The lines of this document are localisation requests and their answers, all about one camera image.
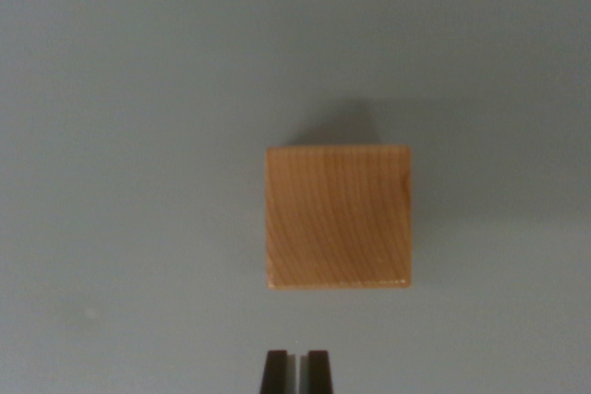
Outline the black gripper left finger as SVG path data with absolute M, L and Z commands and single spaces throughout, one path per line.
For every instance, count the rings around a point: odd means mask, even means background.
M 267 352 L 260 394 L 296 394 L 296 356 L 287 350 Z

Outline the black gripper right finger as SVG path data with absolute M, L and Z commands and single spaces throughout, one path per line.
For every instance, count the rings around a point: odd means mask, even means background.
M 313 350 L 300 357 L 299 393 L 334 393 L 330 355 L 328 351 Z

